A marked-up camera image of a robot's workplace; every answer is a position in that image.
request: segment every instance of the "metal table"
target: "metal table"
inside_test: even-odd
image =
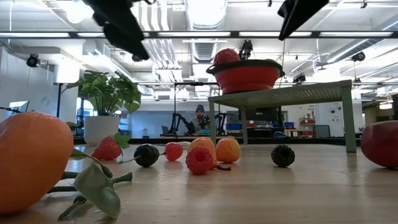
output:
[[[351,80],[343,80],[339,82],[214,96],[209,97],[208,101],[210,114],[215,113],[215,104],[241,109],[244,144],[248,143],[246,109],[342,101],[347,152],[356,152],[351,87]],[[210,116],[210,129],[211,140],[215,143],[216,126],[214,116]]]

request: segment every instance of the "beanie hat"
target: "beanie hat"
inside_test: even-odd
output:
[[[196,112],[198,112],[198,111],[203,111],[203,112],[205,112],[205,107],[202,106],[202,105],[198,105],[198,106],[197,106]]]

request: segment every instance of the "shelf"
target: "shelf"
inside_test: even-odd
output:
[[[209,101],[234,108],[266,108],[285,105],[341,101],[341,88],[351,88],[351,80],[301,85],[209,97]]]

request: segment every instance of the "potted plant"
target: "potted plant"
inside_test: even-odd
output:
[[[133,83],[120,72],[115,77],[107,77],[108,72],[86,70],[77,82],[67,88],[79,87],[79,97],[88,100],[98,112],[98,116],[84,117],[84,139],[87,144],[96,146],[106,136],[113,136],[119,130],[119,118],[110,116],[124,107],[129,113],[139,109],[141,93],[137,83]]]

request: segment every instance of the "red bowl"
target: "red bowl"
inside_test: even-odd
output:
[[[271,60],[239,60],[210,66],[207,73],[216,77],[223,94],[270,90],[285,73]]]

